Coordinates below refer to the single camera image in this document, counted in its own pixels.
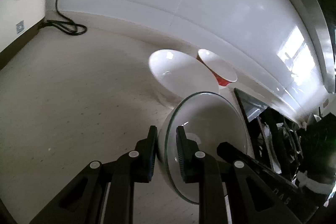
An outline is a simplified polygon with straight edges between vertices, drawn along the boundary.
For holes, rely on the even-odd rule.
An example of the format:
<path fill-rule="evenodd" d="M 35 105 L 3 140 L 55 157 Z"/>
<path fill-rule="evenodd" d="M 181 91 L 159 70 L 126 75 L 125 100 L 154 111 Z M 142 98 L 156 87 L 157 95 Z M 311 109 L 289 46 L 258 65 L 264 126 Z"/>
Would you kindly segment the white rimmed bowl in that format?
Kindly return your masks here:
<path fill-rule="evenodd" d="M 167 116 L 158 134 L 157 159 L 168 186 L 183 200 L 199 203 L 198 184 L 186 184 L 181 177 L 176 129 L 183 126 L 187 139 L 218 161 L 217 146 L 228 142 L 247 153 L 247 130 L 243 118 L 223 96 L 213 92 L 191 94 Z"/>

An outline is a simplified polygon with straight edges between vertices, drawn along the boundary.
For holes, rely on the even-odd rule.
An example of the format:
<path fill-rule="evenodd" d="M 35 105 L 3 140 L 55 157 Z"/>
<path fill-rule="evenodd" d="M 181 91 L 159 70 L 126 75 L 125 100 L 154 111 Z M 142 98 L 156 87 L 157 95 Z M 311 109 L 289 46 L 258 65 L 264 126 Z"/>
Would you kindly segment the white floral bowl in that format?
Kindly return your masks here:
<path fill-rule="evenodd" d="M 161 104 L 174 108 L 197 92 L 219 92 L 210 70 L 196 58 L 176 50 L 158 50 L 148 59 L 151 85 Z"/>

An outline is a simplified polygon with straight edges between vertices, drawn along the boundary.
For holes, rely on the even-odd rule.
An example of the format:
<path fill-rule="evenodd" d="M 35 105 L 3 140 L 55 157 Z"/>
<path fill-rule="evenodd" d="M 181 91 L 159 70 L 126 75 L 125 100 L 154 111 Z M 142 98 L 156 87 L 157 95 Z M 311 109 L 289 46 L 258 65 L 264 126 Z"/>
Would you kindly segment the red banded bowl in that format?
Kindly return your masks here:
<path fill-rule="evenodd" d="M 206 49 L 198 50 L 197 60 L 204 64 L 217 79 L 219 89 L 224 89 L 238 80 L 238 76 L 226 61 L 219 55 Z"/>

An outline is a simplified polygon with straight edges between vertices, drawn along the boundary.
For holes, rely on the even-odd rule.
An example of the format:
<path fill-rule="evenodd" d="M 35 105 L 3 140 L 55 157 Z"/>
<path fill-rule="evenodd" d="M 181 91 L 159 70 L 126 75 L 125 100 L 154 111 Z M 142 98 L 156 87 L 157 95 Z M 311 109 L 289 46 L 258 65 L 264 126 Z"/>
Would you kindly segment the white rice cooker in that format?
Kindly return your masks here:
<path fill-rule="evenodd" d="M 1 68 L 39 32 L 46 0 L 1 0 Z"/>

